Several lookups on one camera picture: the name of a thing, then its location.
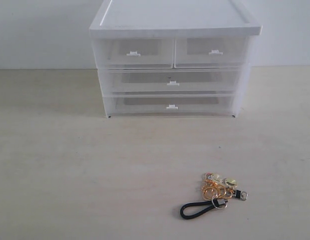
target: white lid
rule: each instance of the white lid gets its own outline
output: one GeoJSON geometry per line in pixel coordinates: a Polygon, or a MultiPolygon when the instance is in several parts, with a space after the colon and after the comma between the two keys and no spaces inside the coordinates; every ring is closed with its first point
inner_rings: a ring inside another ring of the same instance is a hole
{"type": "Polygon", "coordinates": [[[260,35],[238,0],[104,0],[93,38],[187,38],[260,35]]]}

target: white plastic handle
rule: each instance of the white plastic handle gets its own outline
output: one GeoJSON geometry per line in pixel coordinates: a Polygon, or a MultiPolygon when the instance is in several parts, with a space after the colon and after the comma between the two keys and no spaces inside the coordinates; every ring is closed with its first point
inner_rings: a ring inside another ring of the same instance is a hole
{"type": "Polygon", "coordinates": [[[126,54],[129,57],[140,57],[140,53],[138,53],[137,51],[130,51],[130,53],[126,54]]]}
{"type": "Polygon", "coordinates": [[[177,110],[178,109],[178,107],[177,106],[175,106],[175,104],[170,104],[169,106],[167,106],[166,107],[166,109],[174,109],[174,110],[177,110]]]}
{"type": "Polygon", "coordinates": [[[222,51],[219,51],[218,49],[216,50],[211,50],[211,52],[209,53],[209,55],[223,55],[222,51]]]}
{"type": "Polygon", "coordinates": [[[167,83],[167,86],[179,86],[179,83],[176,81],[170,81],[169,83],[167,83]]]}

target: white wall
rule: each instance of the white wall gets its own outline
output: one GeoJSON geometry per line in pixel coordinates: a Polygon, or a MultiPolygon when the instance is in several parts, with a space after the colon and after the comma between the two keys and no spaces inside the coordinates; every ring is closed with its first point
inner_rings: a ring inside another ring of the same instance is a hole
{"type": "MultiPolygon", "coordinates": [[[[0,0],[0,69],[95,68],[88,28],[101,2],[0,0]]],[[[310,0],[242,2],[264,26],[255,66],[310,65],[310,0]]]]}

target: transparent drawer front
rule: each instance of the transparent drawer front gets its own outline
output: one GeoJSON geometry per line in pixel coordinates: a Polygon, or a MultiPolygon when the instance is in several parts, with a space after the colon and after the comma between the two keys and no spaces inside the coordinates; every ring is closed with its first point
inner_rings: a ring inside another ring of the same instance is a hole
{"type": "Polygon", "coordinates": [[[234,91],[240,69],[207,71],[98,71],[104,94],[156,91],[234,91]]]}
{"type": "Polygon", "coordinates": [[[239,67],[245,62],[247,37],[176,40],[176,68],[239,67]]]}
{"type": "Polygon", "coordinates": [[[172,39],[93,39],[98,69],[170,69],[172,39]]]}
{"type": "Polygon", "coordinates": [[[203,114],[232,116],[233,97],[104,97],[107,116],[203,114]]]}

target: plastic drawer unit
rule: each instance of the plastic drawer unit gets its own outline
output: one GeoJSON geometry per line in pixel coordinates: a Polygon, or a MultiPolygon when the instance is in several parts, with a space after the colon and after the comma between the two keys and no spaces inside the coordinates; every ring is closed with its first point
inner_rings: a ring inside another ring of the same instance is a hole
{"type": "Polygon", "coordinates": [[[104,0],[90,27],[107,117],[236,117],[261,25],[238,0],[104,0]]]}

